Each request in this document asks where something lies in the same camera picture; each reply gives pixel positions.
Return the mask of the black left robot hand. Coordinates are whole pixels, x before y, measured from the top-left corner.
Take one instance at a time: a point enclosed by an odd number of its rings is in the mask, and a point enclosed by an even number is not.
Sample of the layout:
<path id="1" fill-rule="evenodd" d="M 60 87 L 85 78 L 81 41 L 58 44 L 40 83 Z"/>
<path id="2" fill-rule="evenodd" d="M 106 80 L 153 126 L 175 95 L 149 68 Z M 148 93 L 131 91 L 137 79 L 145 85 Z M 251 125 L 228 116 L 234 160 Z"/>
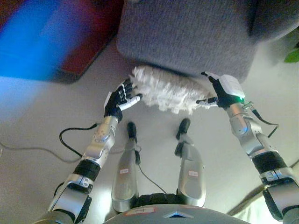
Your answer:
<path id="1" fill-rule="evenodd" d="M 122 111 L 137 104 L 142 99 L 142 94 L 132 95 L 133 84 L 128 78 L 122 82 L 115 91 L 109 92 L 104 103 L 104 117 L 113 116 L 121 122 Z"/>

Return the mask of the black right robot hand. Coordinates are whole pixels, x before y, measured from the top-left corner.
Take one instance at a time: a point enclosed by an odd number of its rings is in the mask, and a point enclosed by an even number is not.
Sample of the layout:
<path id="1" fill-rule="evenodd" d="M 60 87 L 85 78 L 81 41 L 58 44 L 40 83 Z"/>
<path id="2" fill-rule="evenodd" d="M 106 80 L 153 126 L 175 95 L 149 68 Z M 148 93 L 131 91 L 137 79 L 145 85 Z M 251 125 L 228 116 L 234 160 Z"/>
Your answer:
<path id="1" fill-rule="evenodd" d="M 235 103 L 245 105 L 245 94 L 239 81 L 231 75 L 218 76 L 214 73 L 204 71 L 201 75 L 206 76 L 212 83 L 216 97 L 209 97 L 197 100 L 196 103 L 202 106 L 217 106 L 227 109 Z"/>

